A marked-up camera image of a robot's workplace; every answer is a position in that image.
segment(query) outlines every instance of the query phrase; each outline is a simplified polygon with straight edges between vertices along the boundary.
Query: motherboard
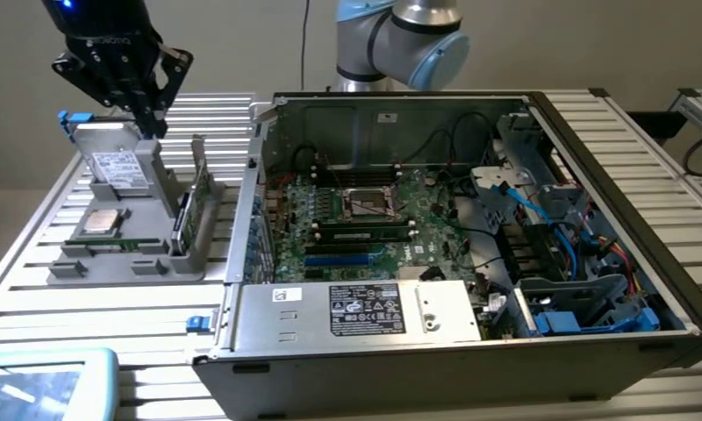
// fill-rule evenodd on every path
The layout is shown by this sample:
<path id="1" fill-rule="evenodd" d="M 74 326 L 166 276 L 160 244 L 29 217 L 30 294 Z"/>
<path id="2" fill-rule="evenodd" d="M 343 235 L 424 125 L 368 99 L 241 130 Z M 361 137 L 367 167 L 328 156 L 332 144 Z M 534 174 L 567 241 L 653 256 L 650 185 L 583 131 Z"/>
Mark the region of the motherboard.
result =
<path id="1" fill-rule="evenodd" d="M 284 176 L 267 194 L 273 281 L 475 279 L 467 240 L 432 211 L 442 188 L 426 169 Z"/>

